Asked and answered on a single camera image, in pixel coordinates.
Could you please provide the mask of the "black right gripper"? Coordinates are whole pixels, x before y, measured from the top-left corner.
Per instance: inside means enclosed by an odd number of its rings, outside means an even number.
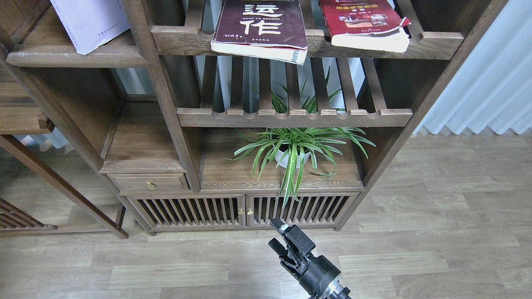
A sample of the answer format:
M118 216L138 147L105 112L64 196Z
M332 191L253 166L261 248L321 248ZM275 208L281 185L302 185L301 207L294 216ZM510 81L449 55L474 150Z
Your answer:
M300 276L300 285L311 297L340 297L340 270L323 255L312 255L315 244L302 229L297 225L289 226L279 218L274 218L271 226L281 234L287 246L276 238L272 238L268 245L292 276Z

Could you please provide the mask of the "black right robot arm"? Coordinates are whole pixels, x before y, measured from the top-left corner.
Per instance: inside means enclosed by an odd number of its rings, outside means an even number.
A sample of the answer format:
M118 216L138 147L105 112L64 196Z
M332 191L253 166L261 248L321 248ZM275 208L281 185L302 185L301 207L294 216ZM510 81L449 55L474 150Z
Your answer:
M271 226L286 242L283 246L272 238L268 245L279 255L281 265L308 292L312 299L349 299L350 290L339 282L340 270L326 257L315 257L314 242L297 225L287 225L281 219L271 220Z

